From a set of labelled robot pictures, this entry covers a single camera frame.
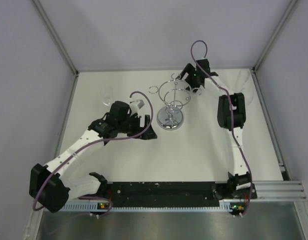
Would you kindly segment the clear fluted wine glass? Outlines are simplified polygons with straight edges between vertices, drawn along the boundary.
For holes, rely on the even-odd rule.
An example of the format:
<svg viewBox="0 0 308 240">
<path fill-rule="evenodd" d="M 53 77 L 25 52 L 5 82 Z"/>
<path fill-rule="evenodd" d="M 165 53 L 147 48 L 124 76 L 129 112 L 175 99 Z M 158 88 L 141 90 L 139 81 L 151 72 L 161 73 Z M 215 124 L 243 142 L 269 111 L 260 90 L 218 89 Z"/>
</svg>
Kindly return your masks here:
<svg viewBox="0 0 308 240">
<path fill-rule="evenodd" d="M 235 93 L 244 93 L 247 91 L 246 84 L 250 77 L 250 72 L 247 69 L 242 69 L 239 71 L 237 79 L 234 84 Z"/>
</svg>

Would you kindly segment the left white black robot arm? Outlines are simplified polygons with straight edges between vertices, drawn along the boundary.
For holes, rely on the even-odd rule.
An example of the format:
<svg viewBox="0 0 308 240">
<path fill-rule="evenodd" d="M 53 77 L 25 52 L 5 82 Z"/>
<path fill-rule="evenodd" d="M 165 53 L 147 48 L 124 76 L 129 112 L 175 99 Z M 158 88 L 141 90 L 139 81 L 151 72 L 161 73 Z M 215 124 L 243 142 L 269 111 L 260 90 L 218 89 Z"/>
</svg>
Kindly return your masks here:
<svg viewBox="0 0 308 240">
<path fill-rule="evenodd" d="M 142 100 L 125 103 L 115 101 L 102 118 L 94 120 L 83 135 L 62 154 L 45 165 L 36 164 L 30 172 L 29 195 L 34 199 L 32 209 L 38 211 L 37 204 L 51 213 L 56 213 L 68 200 L 85 195 L 102 198 L 107 194 L 106 179 L 91 172 L 77 177 L 80 167 L 94 151 L 106 146 L 110 141 L 119 141 L 118 135 L 125 134 L 124 140 L 157 138 L 151 124 L 154 114 L 144 117 L 140 125 L 139 110 Z"/>
</svg>

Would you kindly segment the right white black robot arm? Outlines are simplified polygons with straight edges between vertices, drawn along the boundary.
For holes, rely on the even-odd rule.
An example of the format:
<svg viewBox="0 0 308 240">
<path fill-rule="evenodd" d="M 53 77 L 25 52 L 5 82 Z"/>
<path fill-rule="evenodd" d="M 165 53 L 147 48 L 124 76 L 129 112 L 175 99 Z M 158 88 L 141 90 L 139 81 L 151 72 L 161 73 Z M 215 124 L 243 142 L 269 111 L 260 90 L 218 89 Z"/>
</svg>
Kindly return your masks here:
<svg viewBox="0 0 308 240">
<path fill-rule="evenodd" d="M 194 94 L 203 90 L 212 90 L 218 97 L 217 122 L 228 135 L 228 150 L 233 166 L 228 172 L 225 193 L 217 190 L 222 198 L 230 195 L 238 198 L 242 194 L 252 197 L 253 177 L 243 149 L 243 127 L 247 120 L 246 101 L 242 92 L 235 92 L 223 83 L 216 72 L 210 71 L 209 61 L 201 59 L 196 65 L 188 63 L 177 76 L 189 86 L 187 90 Z"/>
</svg>

